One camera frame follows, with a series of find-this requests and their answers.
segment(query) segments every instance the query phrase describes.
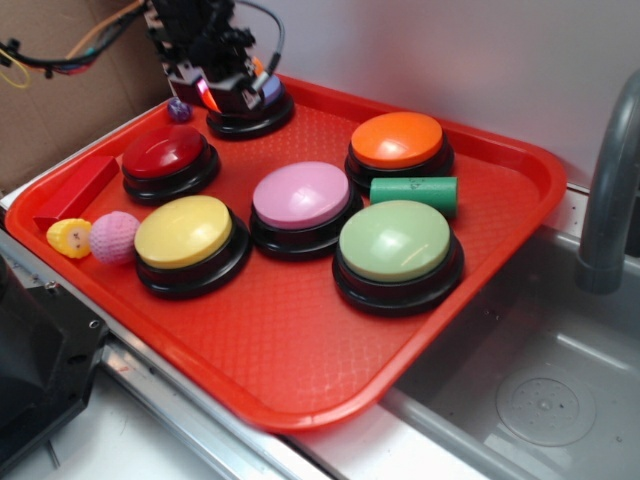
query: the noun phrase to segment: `red tray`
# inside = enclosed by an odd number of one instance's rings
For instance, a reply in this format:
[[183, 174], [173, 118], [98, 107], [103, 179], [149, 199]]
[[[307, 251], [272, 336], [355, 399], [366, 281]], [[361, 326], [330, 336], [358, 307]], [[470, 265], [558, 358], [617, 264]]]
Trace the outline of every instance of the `red tray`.
[[[191, 124], [218, 149], [222, 170], [204, 193], [248, 221], [257, 183], [272, 170], [303, 160], [343, 166], [351, 134], [363, 121], [397, 108], [293, 79], [296, 102], [282, 130], [250, 141], [209, 135], [205, 112]], [[566, 178], [540, 148], [442, 121], [456, 152], [459, 215], [451, 222], [466, 255], [460, 286], [437, 309], [385, 319], [355, 311], [339, 297], [331, 259], [285, 263], [254, 250], [247, 267], [223, 289], [193, 300], [154, 297], [133, 265], [71, 260], [56, 253], [33, 215], [74, 171], [96, 154], [121, 154], [142, 132], [168, 124], [160, 105], [27, 189], [12, 205], [9, 232], [118, 319], [201, 388], [245, 420], [272, 432], [296, 432], [345, 420], [376, 402], [447, 326], [562, 198]], [[118, 174], [82, 215], [113, 210], [142, 220]]]

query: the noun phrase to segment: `sink basin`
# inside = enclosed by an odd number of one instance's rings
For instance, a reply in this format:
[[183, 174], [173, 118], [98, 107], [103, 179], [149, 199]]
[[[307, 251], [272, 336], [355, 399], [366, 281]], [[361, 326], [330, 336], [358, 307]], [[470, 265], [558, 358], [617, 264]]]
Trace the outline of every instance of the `sink basin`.
[[540, 229], [383, 405], [491, 478], [640, 478], [640, 263], [586, 294], [576, 250]]

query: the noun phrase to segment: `sink drain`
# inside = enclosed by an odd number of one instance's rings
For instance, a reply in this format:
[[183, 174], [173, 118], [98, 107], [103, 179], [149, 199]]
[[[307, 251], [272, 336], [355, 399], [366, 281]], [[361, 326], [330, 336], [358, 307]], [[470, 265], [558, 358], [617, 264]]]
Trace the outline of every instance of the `sink drain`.
[[596, 418], [587, 387], [550, 366], [519, 370], [507, 377], [496, 397], [505, 426], [527, 442], [547, 447], [584, 437]]

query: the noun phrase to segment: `green cylinder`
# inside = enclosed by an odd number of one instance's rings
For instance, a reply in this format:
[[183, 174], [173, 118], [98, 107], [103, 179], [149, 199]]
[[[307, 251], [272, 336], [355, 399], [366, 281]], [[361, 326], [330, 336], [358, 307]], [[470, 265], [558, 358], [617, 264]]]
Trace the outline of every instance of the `green cylinder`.
[[458, 214], [456, 177], [374, 178], [369, 193], [371, 203], [413, 200], [426, 203], [447, 218]]

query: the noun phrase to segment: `red button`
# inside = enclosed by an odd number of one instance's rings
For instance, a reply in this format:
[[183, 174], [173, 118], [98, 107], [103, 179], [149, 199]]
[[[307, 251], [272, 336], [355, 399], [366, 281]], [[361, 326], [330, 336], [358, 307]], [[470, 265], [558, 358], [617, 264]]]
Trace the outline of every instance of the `red button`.
[[125, 150], [122, 166], [137, 178], [158, 178], [191, 164], [202, 152], [202, 137], [186, 125], [161, 127], [136, 139]]

